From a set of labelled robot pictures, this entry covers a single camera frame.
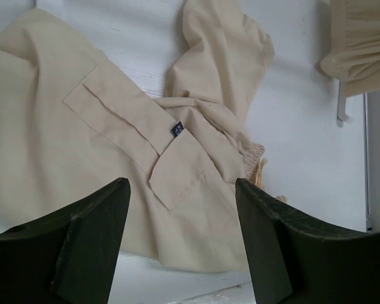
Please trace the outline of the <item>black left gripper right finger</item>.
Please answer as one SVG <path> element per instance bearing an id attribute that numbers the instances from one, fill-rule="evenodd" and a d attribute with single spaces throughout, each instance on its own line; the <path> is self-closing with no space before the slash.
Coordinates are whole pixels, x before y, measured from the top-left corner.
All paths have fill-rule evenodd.
<path id="1" fill-rule="evenodd" d="M 319 220 L 247 179 L 236 204 L 257 303 L 380 303 L 380 232 Z"/>

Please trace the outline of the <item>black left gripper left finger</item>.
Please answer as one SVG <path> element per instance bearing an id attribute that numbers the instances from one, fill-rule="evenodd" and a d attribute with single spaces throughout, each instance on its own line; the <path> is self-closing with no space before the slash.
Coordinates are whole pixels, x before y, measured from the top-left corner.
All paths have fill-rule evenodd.
<path id="1" fill-rule="evenodd" d="M 129 201 L 119 178 L 0 233 L 0 303 L 107 303 Z"/>

